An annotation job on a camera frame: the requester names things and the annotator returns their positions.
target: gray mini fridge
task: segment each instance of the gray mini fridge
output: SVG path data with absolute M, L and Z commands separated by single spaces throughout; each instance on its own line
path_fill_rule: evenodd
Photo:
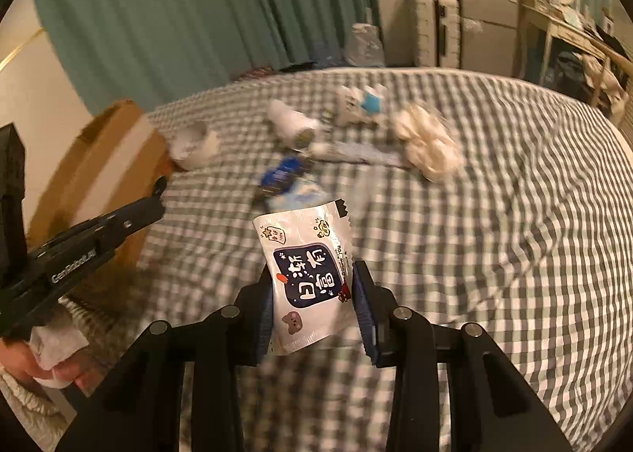
M 512 77 L 517 0 L 460 0 L 461 68 Z

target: white packaging with blue patch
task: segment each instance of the white packaging with blue patch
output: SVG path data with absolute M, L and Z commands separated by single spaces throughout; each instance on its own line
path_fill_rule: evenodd
M 343 200 L 253 220 L 273 281 L 273 352 L 290 354 L 356 322 Z

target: dark blue label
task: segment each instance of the dark blue label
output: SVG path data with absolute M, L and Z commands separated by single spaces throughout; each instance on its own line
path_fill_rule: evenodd
M 273 257 L 281 273 L 277 279 L 284 282 L 286 297 L 294 307 L 307 308 L 339 295 L 341 275 L 324 244 L 278 249 Z

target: red cartoon character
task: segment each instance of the red cartoon character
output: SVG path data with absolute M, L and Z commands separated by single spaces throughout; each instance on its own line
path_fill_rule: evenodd
M 343 286 L 341 287 L 341 291 L 339 293 L 339 300 L 341 302 L 347 302 L 348 300 L 350 300 L 352 297 L 351 293 L 349 292 L 349 286 L 347 285 L 347 282 L 343 283 Z

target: bed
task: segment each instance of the bed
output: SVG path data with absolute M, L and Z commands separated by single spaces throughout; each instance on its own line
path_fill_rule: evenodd
M 176 173 L 130 290 L 128 340 L 151 321 L 191 323 L 230 304 L 265 264 L 252 219 L 264 172 L 284 154 L 267 101 L 320 118 L 335 89 L 382 83 L 387 111 L 437 107 L 466 163 L 444 184 L 392 167 L 317 163 L 333 197 L 371 200 L 354 214 L 355 255 L 396 299 L 432 323 L 477 321 L 494 337 L 577 451 L 589 451 L 632 391 L 631 150 L 597 111 L 542 87 L 459 70 L 341 68 L 232 84 L 155 110 L 167 140 L 208 121 L 222 149 Z M 398 147 L 387 128 L 335 128 L 331 140 Z M 441 375 L 442 447 L 449 444 Z M 246 450 L 382 451 L 394 371 L 374 369 L 358 329 L 239 373 Z M 188 440 L 190 400 L 182 439 Z

